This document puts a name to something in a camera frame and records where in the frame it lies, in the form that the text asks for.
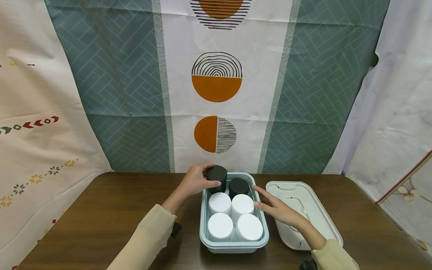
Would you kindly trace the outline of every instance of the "white cylinder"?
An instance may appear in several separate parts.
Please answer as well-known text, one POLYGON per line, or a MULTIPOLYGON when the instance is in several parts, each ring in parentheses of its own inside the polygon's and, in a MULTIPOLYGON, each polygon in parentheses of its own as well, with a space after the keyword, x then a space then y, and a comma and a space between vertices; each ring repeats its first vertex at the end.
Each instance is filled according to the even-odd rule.
POLYGON ((234 225, 231 218, 225 213, 216 213, 209 218, 207 223, 209 239, 213 242, 231 241, 234 225))
POLYGON ((225 213, 229 216, 231 214, 231 198, 223 192, 213 194, 209 199, 209 210, 211 216, 216 213, 225 213))
POLYGON ((263 225, 254 215, 242 215, 232 235, 234 242, 258 241, 263 236, 263 225))
POLYGON ((234 225, 241 215, 252 214, 254 212, 254 201, 248 195, 239 194, 231 202, 231 218, 234 225))

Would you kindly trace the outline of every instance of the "table surface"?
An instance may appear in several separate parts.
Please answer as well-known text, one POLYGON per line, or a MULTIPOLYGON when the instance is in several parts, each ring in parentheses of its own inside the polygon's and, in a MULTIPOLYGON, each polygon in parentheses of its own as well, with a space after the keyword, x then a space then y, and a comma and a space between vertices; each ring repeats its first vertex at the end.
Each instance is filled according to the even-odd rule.
MULTIPOLYGON (((127 243, 145 214, 182 180, 182 174, 106 173, 78 197, 18 270, 104 270, 127 243)), ((269 181, 310 185, 339 229, 345 250, 362 270, 430 270, 426 258, 381 210, 341 175, 254 175, 258 186, 269 181)), ((183 229, 170 239, 150 269, 297 270, 310 252, 294 251, 279 238, 266 216, 270 240, 253 254, 212 254, 200 242, 201 194, 178 211, 183 229)))

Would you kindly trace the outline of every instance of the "beige sleeve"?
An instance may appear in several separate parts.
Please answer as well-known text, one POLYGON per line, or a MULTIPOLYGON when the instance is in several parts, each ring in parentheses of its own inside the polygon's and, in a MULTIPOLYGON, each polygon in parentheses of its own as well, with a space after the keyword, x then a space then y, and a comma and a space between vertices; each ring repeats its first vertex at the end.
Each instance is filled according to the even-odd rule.
POLYGON ((107 270, 147 270, 166 247, 176 216, 155 205, 107 270))
POLYGON ((320 250, 312 250, 318 270, 359 270, 358 264, 336 240, 329 239, 320 250))

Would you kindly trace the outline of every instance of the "white backdrop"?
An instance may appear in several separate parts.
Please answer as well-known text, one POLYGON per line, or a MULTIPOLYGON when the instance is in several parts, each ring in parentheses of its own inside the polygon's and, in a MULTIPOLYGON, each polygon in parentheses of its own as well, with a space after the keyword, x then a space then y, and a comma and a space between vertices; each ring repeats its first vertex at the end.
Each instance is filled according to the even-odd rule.
POLYGON ((0 0, 0 269, 111 170, 43 0, 0 0))
POLYGON ((392 0, 379 63, 364 79, 324 171, 345 171, 375 202, 391 191, 380 207, 430 254, 431 161, 401 181, 432 149, 431 48, 432 2, 392 0))

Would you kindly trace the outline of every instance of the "curtain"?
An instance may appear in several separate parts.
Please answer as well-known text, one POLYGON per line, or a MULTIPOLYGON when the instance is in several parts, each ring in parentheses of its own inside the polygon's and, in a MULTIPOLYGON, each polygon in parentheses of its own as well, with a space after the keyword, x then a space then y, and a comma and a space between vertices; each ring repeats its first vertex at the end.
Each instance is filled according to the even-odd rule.
POLYGON ((346 172, 431 253, 432 2, 391 1, 327 173, 346 172))
POLYGON ((0 269, 111 170, 41 0, 0 0, 0 269))
POLYGON ((323 171, 389 0, 234 2, 46 0, 114 170, 323 171))

